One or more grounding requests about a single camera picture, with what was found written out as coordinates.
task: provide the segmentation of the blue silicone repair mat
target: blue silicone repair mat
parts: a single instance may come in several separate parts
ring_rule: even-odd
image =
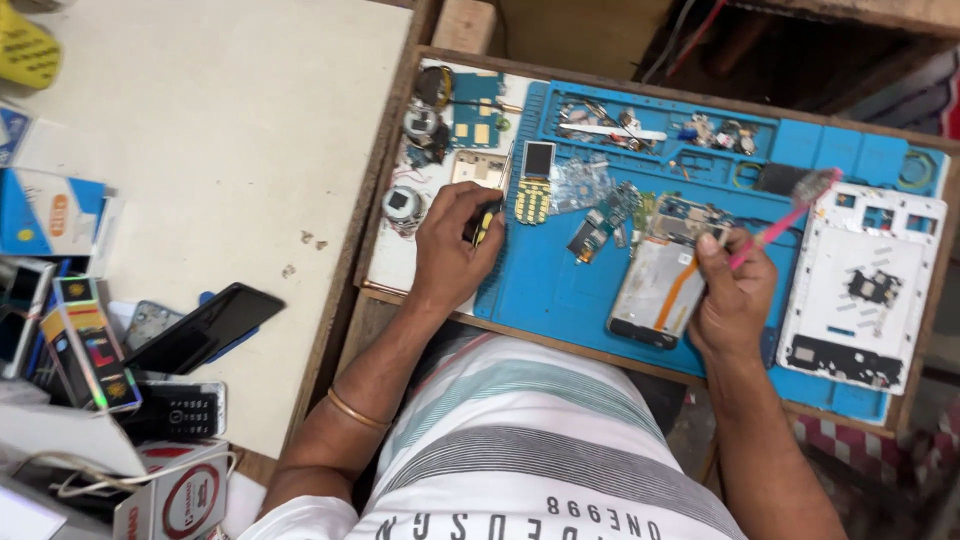
[[[566,106],[569,111],[568,104],[582,98],[602,104],[614,118],[623,109],[632,108],[644,130],[667,132],[669,137],[645,154],[555,135],[561,110]],[[715,125],[727,119],[755,126],[756,151],[746,156],[677,140],[679,129],[693,113],[706,114]],[[592,264],[574,263],[573,254],[565,246],[586,216],[586,209],[550,216],[536,226],[516,222],[513,206],[523,143],[527,140],[557,143],[557,164],[573,156],[588,160],[592,153],[602,152],[610,164],[608,173],[618,184],[630,181],[640,191],[655,191],[658,195],[679,191],[684,199],[713,203],[733,213],[752,230],[765,227],[790,210],[788,198],[752,190],[756,171],[768,162],[803,168],[836,166],[849,175],[848,182],[932,196],[937,192],[939,169],[945,161],[941,152],[912,148],[905,140],[894,137],[761,118],[590,86],[530,84],[506,197],[507,238],[495,269],[477,291],[474,314],[509,327],[700,377],[704,375],[703,362],[688,338],[675,350],[665,351],[607,330],[606,321],[626,275],[630,254],[629,249],[617,249],[609,240]],[[924,161],[915,163],[920,156]],[[678,166],[671,166],[670,161],[684,163],[690,179],[684,177]],[[937,170],[931,170],[930,163]],[[804,225],[798,223],[796,229],[767,248],[780,271],[774,307],[761,344],[768,361],[772,360],[780,338]],[[770,370],[770,378],[788,400],[875,422],[885,414],[887,395],[881,392],[778,366]]]

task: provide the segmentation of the white workbench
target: white workbench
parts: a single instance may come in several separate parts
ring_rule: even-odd
[[[110,299],[186,312],[244,282],[287,303],[191,376],[227,384],[226,438],[247,449],[281,450],[410,16],[361,0],[80,0],[34,17],[63,67],[8,97],[81,135],[86,162],[64,172],[127,201]]]

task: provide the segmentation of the man's arm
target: man's arm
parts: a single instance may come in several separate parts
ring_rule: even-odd
[[[417,232],[417,274],[410,294],[383,333],[333,384],[346,405],[375,422],[393,420],[427,341],[493,268],[503,241],[502,213],[476,249],[463,235],[478,206],[499,197],[500,191],[474,183],[448,185],[437,194]],[[321,400],[280,457],[260,515],[301,495],[350,503],[353,483],[385,431],[348,416],[329,397]]]
[[[748,237],[735,231],[731,253]],[[708,294],[690,337],[704,355],[731,514],[753,540],[846,538],[760,360],[760,333],[777,269],[756,249],[735,271],[727,258],[712,236],[700,238],[697,259]]]

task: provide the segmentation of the pink brush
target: pink brush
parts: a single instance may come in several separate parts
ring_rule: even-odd
[[[750,250],[754,248],[762,250],[767,244],[776,240],[778,236],[800,219],[817,202],[817,199],[830,189],[834,182],[840,182],[841,178],[843,178],[843,171],[833,167],[832,169],[813,171],[797,182],[791,194],[793,210],[783,216],[777,223],[754,234],[753,238],[747,240],[747,243],[730,257],[730,268],[736,270],[743,264],[743,261],[747,260]]]

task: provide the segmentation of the orange flex cable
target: orange flex cable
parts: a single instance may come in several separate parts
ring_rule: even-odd
[[[663,325],[666,324],[666,317],[670,314],[670,310],[673,309],[673,304],[677,302],[680,289],[684,287],[684,282],[696,271],[697,258],[694,257],[686,268],[684,268],[683,272],[680,273],[680,276],[677,276],[677,279],[670,285],[670,292],[667,293],[666,300],[663,301],[663,306],[660,308],[660,315],[658,315],[657,322],[654,324],[655,331],[663,331]]]

